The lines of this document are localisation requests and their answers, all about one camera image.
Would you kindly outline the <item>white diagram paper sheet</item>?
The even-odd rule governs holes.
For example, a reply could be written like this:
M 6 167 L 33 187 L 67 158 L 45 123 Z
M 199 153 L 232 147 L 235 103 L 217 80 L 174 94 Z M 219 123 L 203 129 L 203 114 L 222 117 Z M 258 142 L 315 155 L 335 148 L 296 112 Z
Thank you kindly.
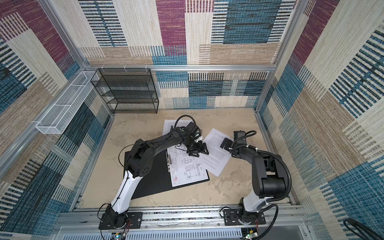
M 209 175 L 198 157 L 189 156 L 185 146 L 167 149 L 172 187 L 180 187 L 209 180 Z

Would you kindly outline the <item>metal folder clip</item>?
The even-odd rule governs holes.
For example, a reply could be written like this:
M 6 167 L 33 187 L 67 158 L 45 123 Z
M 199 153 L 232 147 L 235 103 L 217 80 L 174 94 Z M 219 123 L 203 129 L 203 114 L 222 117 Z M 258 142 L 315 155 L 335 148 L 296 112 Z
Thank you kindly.
M 168 151 L 166 151 L 166 161 L 167 161 L 168 172 L 170 173 L 171 172 L 172 160 L 171 160 L 171 157 L 170 157 Z

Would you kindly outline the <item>white text paper sheet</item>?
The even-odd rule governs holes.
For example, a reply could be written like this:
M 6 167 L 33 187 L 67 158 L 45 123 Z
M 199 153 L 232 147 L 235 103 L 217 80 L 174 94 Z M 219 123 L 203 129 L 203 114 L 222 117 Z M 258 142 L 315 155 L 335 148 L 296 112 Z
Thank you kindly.
M 164 127 L 163 127 L 163 135 L 166 135 L 170 132 L 171 127 L 186 127 L 189 123 L 191 123 L 192 120 L 179 120 L 178 124 L 175 125 L 176 120 L 165 120 L 164 121 Z

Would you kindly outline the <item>red folder black inside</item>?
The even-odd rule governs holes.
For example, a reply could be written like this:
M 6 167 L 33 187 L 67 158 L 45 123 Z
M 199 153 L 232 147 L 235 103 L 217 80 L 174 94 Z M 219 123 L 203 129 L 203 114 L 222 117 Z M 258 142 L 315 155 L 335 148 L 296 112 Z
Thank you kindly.
M 173 187 L 171 173 L 168 170 L 167 157 L 167 151 L 163 151 L 155 156 L 153 168 L 138 184 L 132 200 L 210 181 L 210 177 L 207 175 L 206 179 Z

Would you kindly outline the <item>white paper sheet underneath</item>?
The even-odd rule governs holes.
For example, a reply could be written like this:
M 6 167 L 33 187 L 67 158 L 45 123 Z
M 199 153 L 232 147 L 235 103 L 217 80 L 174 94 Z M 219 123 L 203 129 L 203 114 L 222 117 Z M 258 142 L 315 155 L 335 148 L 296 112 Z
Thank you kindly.
M 225 139 L 233 140 L 233 138 L 216 129 L 212 129 L 204 138 L 204 143 L 207 144 L 209 154 L 201 155 L 200 159 L 202 160 L 205 169 L 216 177 L 220 176 L 231 158 L 231 154 L 221 148 L 221 144 Z

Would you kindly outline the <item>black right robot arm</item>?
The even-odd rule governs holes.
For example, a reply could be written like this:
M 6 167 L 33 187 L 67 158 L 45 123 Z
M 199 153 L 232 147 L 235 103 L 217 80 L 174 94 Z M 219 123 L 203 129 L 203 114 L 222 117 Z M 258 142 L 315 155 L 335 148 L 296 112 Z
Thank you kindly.
M 234 158 L 247 161 L 252 167 L 251 192 L 240 200 L 237 216 L 231 213 L 227 219 L 238 224 L 265 224 L 262 211 L 271 202 L 286 198 L 292 188 L 292 177 L 281 156 L 262 151 L 252 145 L 234 143 L 225 138 L 220 147 Z

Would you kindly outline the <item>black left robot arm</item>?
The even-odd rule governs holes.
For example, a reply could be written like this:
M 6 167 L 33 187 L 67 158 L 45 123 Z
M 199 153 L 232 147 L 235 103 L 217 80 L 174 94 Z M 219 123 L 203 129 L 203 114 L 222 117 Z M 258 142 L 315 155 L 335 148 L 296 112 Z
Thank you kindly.
M 105 213 L 100 218 L 99 230 L 123 229 L 131 219 L 128 215 L 130 201 L 142 178 L 153 166 L 157 154 L 176 145 L 184 145 L 187 154 L 199 157 L 208 155 L 206 143 L 201 140 L 202 130 L 190 122 L 186 127 L 175 127 L 156 139 L 137 140 L 131 151 L 126 153 L 124 160 L 124 179 L 114 200 L 107 205 Z

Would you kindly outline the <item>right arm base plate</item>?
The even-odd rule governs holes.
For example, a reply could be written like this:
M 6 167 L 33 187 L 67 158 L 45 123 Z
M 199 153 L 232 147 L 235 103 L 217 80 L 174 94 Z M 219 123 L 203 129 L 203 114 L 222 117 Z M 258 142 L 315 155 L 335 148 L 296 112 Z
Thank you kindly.
M 224 219 L 225 226 L 239 226 L 239 225 L 264 225 L 266 224 L 264 214 L 260 213 L 240 213 L 235 209 L 221 209 L 220 215 Z

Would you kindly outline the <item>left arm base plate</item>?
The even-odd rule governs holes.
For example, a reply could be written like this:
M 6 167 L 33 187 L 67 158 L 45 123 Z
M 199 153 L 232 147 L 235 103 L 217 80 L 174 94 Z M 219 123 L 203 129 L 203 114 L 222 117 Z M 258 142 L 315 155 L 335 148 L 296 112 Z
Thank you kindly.
M 99 224 L 99 230 L 139 229 L 143 212 L 126 212 L 117 215 L 114 211 L 104 213 Z

